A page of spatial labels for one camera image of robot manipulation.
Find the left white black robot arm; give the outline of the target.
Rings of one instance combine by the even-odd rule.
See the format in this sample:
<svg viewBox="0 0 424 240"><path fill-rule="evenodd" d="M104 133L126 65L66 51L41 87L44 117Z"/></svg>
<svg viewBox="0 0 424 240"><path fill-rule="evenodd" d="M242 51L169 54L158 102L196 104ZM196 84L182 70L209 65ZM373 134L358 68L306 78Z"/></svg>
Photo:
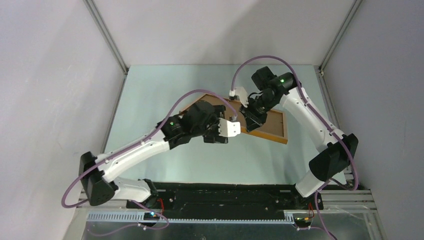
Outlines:
<svg viewBox="0 0 424 240"><path fill-rule="evenodd" d="M158 202L158 192L147 178L131 180L120 175L138 163L170 151L203 137L205 143L226 144L220 123L225 119L225 105L212 105L200 100L180 114L159 122L153 131L145 136L109 153L97 156L90 151L80 157L80 180L91 206L99 206L114 199L141 203L153 208Z"/></svg>

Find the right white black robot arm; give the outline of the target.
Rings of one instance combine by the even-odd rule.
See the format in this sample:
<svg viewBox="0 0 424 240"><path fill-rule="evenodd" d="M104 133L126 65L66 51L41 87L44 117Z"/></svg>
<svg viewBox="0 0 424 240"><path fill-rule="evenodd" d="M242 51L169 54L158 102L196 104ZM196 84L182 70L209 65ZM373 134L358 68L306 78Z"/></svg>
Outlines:
<svg viewBox="0 0 424 240"><path fill-rule="evenodd" d="M281 105L306 129L318 151L318 155L308 163L308 172L294 185L296 191L290 196L295 208L304 209L310 204L314 192L350 164L358 138L352 133L344 134L323 117L293 73L278 76L265 66L257 70L251 79L259 95L248 96L247 104L239 109L246 122L246 131L262 127L268 112Z"/></svg>

